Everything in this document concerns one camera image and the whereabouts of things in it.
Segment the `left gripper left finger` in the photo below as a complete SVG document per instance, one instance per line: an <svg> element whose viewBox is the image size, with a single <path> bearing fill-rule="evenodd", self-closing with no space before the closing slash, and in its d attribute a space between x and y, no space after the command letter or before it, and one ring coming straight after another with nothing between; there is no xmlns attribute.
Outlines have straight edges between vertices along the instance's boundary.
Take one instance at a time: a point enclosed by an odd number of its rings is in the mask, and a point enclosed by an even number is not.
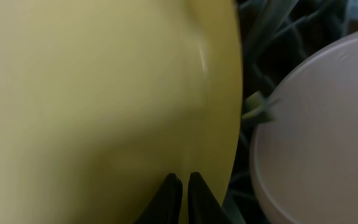
<svg viewBox="0 0 358 224"><path fill-rule="evenodd" d="M183 184L169 173L134 224L178 224Z"/></svg>

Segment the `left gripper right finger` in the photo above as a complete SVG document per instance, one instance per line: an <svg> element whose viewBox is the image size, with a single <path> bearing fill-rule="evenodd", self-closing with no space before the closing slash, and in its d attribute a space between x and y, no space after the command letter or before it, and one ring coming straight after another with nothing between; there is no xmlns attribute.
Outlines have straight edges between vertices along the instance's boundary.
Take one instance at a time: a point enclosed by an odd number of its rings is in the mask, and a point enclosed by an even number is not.
<svg viewBox="0 0 358 224"><path fill-rule="evenodd" d="M188 183L189 224L232 224L199 172Z"/></svg>

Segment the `pink white bowl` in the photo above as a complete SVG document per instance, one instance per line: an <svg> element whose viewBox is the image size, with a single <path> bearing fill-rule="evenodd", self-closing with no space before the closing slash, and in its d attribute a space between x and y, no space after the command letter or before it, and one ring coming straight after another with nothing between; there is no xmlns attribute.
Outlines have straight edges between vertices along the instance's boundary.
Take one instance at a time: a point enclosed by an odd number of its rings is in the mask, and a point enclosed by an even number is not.
<svg viewBox="0 0 358 224"><path fill-rule="evenodd" d="M250 176L271 223L358 223L358 32L316 52L273 91Z"/></svg>

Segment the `yellow plate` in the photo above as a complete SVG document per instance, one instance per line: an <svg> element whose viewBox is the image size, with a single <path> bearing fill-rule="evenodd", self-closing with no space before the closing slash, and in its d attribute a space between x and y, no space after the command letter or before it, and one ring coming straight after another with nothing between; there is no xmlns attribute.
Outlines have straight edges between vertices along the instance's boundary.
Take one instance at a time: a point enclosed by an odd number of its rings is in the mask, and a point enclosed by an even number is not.
<svg viewBox="0 0 358 224"><path fill-rule="evenodd" d="M222 203L241 66L233 1L0 1L0 223L133 223L169 173Z"/></svg>

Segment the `grey dishwasher rack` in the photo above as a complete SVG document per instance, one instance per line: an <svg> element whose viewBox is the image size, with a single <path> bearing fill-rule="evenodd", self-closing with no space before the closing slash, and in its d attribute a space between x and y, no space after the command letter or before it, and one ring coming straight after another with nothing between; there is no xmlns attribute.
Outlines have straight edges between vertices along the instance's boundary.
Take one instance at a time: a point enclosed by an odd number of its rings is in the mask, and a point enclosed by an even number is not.
<svg viewBox="0 0 358 224"><path fill-rule="evenodd" d="M358 32L358 1L238 1L244 53L243 119L223 202L234 223L271 223L250 176L254 131L275 118L270 95L301 63Z"/></svg>

